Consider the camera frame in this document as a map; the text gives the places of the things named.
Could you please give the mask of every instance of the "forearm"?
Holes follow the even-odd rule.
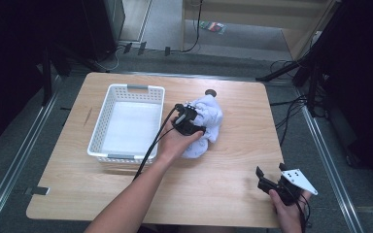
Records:
[[[157,160],[99,214],[86,232],[136,232],[169,168]]]

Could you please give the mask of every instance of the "person's arm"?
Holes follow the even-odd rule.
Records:
[[[170,121],[165,125],[163,133],[172,129]],[[166,134],[159,143],[160,154],[156,161],[120,193],[85,232],[137,232],[165,172],[201,136],[202,132],[196,132],[186,137],[177,130]]]
[[[301,218],[298,207],[295,204],[286,206],[281,200],[280,195],[278,195],[274,189],[269,190],[269,195],[271,197],[271,202],[277,211],[281,231],[283,233],[301,233]],[[302,195],[308,201],[311,197],[311,192],[304,191]],[[304,210],[305,202],[300,200],[298,203],[301,210]]]

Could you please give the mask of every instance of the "hand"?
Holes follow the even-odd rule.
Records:
[[[161,137],[159,141],[160,154],[157,160],[164,161],[165,163],[172,164],[176,158],[181,157],[187,147],[200,139],[204,132],[198,131],[190,136],[184,136],[178,130],[174,129],[172,123],[175,117],[171,117],[170,120],[165,124],[162,130]]]
[[[286,206],[278,195],[277,191],[274,189],[269,190],[269,195],[271,197],[271,202],[275,207],[277,212],[278,221],[282,232],[292,233],[292,232],[302,232],[301,229],[301,216],[296,204]],[[309,191],[304,191],[302,195],[308,201],[311,197]],[[305,200],[298,200],[301,210],[304,211]]]

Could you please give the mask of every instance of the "white plastic basket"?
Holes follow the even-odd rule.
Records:
[[[161,86],[111,84],[87,153],[100,162],[141,163],[159,131],[164,95]],[[155,159],[157,146],[147,163]]]

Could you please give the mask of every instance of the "tabletop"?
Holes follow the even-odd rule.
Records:
[[[177,103],[214,89],[223,112],[220,134],[199,158],[168,170],[144,223],[278,227],[269,196],[257,188],[256,166],[276,181],[283,162],[265,86],[198,78],[90,73],[52,152],[26,214],[37,219],[93,220],[132,181],[86,152],[112,83],[165,88],[162,117]]]

